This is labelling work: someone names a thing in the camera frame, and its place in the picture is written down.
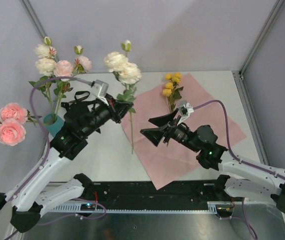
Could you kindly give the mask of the white rose stem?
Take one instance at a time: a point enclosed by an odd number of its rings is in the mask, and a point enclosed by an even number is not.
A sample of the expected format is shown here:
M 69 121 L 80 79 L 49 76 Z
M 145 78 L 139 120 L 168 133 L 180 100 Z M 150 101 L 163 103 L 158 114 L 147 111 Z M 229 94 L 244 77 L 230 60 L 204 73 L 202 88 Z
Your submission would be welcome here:
M 127 39 L 120 46 L 123 53 L 118 51 L 109 53 L 104 57 L 104 64 L 124 87 L 123 92 L 119 93 L 116 98 L 122 102 L 133 103 L 136 100 L 136 84 L 142 79 L 142 73 L 135 63 L 129 61 L 128 53 L 132 50 L 131 41 Z

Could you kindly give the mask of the yellow rose stem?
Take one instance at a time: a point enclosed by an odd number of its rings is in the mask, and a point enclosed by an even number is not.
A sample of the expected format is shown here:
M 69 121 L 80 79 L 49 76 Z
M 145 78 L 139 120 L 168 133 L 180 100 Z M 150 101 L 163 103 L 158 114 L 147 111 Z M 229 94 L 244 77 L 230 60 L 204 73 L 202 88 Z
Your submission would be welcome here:
M 176 102 L 182 99 L 181 91 L 184 89 L 180 86 L 182 74 L 180 72 L 167 73 L 165 80 L 162 95 L 166 98 L 169 112 L 172 113 L 176 109 Z

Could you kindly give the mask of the black ribbon gold lettering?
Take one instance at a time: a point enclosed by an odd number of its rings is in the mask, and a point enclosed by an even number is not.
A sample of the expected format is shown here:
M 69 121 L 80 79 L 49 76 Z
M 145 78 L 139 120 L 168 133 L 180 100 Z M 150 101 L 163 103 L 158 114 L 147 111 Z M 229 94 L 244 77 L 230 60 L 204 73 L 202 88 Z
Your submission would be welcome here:
M 94 129 L 90 126 L 90 121 L 94 114 L 89 106 L 96 106 L 97 101 L 88 101 L 89 91 L 77 91 L 74 94 L 74 100 L 62 102 L 60 106 L 66 110 L 63 116 L 64 121 L 76 132 L 82 132 L 84 136 L 89 136 L 93 132 L 101 133 L 100 128 Z

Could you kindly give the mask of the pale pink rose stem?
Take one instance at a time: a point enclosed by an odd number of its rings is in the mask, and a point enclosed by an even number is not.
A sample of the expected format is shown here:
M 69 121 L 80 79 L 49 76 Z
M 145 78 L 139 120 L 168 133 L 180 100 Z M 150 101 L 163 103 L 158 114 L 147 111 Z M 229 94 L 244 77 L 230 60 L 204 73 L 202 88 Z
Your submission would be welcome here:
M 83 55 L 84 48 L 81 45 L 74 47 L 74 52 L 76 54 L 74 62 L 69 62 L 67 60 L 60 60 L 57 62 L 55 70 L 53 72 L 55 77 L 74 77 L 78 74 L 84 74 L 91 70 L 92 62 L 88 57 Z M 61 101 L 65 98 L 65 93 L 70 90 L 69 78 L 62 78 L 55 80 L 56 88 L 54 93 L 56 94 L 55 101 L 57 102 L 57 107 L 55 113 L 58 113 L 59 107 L 61 106 Z

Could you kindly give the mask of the green flower stem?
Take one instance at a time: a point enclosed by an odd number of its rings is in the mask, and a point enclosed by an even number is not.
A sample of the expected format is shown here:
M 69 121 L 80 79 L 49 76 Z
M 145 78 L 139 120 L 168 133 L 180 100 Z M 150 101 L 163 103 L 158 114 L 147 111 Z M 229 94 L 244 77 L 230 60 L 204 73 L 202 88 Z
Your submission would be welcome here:
M 34 52 L 38 57 L 35 62 L 37 71 L 41 77 L 37 81 L 30 81 L 32 91 L 30 93 L 30 108 L 26 108 L 19 103 L 11 102 L 0 108 L 0 143 L 6 146 L 16 146 L 23 142 L 27 135 L 25 128 L 26 123 L 32 123 L 35 127 L 40 125 L 41 116 L 35 112 L 34 96 L 39 91 L 46 100 L 52 104 L 50 94 L 51 82 L 46 82 L 54 76 L 57 70 L 58 63 L 54 58 L 57 51 L 53 46 L 53 41 L 50 37 L 45 36 L 43 43 L 39 43 Z

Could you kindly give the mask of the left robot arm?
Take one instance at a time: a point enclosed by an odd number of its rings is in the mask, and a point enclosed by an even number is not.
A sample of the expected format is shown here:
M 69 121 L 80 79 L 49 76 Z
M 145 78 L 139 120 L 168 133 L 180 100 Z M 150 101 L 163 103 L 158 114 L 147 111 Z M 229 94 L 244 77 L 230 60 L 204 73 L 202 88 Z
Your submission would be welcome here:
M 45 193 L 42 190 L 86 147 L 92 133 L 99 133 L 101 126 L 109 120 L 121 123 L 134 105 L 109 94 L 105 99 L 106 102 L 99 98 L 91 101 L 75 98 L 62 102 L 61 107 L 66 110 L 64 124 L 50 141 L 42 158 L 16 188 L 7 193 L 0 192 L 0 209 L 10 203 L 10 223 L 17 232 L 29 231 L 50 209 L 66 201 L 92 197 L 94 183 L 83 173 L 76 174 L 56 190 Z

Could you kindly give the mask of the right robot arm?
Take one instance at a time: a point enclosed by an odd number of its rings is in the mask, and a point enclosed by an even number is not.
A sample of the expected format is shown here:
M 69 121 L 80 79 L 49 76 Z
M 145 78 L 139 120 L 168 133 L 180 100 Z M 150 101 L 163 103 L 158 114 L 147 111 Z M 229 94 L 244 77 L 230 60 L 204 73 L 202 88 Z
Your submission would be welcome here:
M 240 176 L 235 179 L 220 175 L 213 188 L 213 195 L 219 201 L 228 197 L 258 197 L 275 203 L 285 214 L 285 169 L 257 163 L 231 153 L 231 150 L 217 143 L 218 136 L 210 125 L 201 125 L 195 131 L 181 122 L 176 112 L 148 121 L 154 128 L 141 129 L 140 133 L 153 145 L 174 140 L 197 153 L 197 161 L 205 169 L 214 169 Z

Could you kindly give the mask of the teal cylindrical vase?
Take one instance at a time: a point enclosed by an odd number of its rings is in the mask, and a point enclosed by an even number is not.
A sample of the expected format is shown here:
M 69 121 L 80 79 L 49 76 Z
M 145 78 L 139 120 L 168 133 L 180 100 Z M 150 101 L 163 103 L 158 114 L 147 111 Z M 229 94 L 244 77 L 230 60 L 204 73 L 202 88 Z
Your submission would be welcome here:
M 49 134 L 54 138 L 61 130 L 65 121 L 57 114 L 50 113 L 43 118 L 43 124 Z

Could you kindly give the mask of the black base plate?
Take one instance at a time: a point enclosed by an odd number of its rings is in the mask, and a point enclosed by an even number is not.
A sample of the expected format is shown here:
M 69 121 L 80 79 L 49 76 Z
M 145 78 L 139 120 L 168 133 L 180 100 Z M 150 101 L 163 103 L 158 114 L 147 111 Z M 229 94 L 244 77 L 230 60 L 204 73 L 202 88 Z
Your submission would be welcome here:
M 147 203 L 148 205 L 192 202 L 231 202 L 232 197 L 215 191 L 215 180 L 173 181 L 157 190 L 150 181 L 95 182 L 81 198 L 98 203 Z

